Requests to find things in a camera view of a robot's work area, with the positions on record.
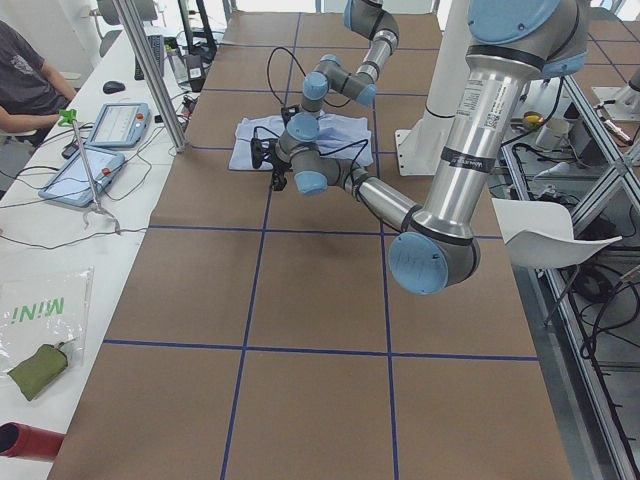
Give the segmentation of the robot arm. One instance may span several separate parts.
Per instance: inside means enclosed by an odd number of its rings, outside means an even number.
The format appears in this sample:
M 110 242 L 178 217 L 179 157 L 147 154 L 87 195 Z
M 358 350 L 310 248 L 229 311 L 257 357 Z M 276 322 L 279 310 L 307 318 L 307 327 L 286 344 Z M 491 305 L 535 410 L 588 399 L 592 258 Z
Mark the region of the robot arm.
M 377 94 L 382 70 L 399 44 L 399 26 L 382 1 L 348 1 L 343 12 L 345 27 L 368 43 L 368 50 L 355 68 L 334 54 L 326 54 L 307 73 L 302 84 L 300 110 L 318 116 L 330 92 L 365 107 Z
M 371 105 L 386 61 L 396 51 L 399 27 L 379 1 L 350 1 L 345 26 L 370 47 L 355 72 L 326 55 L 306 75 L 300 103 L 284 109 L 283 133 L 253 139 L 252 162 L 271 164 L 271 186 L 293 178 L 304 195 L 337 186 L 396 230 L 391 273 L 405 290 L 437 293 L 469 278 L 481 253 L 471 219 L 494 169 L 503 138 L 531 81 L 578 71 L 586 57 L 589 5 L 585 1 L 460 1 L 452 6 L 430 106 L 410 130 L 397 134 L 399 161 L 412 173 L 432 177 L 424 203 L 416 203 L 349 159 L 320 151 L 319 113 L 336 92 Z

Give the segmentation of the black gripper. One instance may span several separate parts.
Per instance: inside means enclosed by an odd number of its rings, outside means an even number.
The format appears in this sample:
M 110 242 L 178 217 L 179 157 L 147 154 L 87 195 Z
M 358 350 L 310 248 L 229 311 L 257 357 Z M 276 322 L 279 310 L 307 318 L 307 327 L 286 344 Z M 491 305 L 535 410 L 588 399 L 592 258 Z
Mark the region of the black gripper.
M 279 158 L 275 150 L 270 154 L 272 165 L 271 190 L 283 191 L 286 187 L 286 173 L 291 170 L 291 164 Z

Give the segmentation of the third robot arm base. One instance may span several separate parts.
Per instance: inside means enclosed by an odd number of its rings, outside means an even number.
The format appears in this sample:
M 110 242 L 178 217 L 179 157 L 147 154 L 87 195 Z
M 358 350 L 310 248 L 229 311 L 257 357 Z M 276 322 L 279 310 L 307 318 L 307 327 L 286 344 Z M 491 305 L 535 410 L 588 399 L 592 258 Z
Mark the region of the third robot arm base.
M 623 87 L 592 87 L 591 90 L 612 120 L 639 121 L 639 70 Z

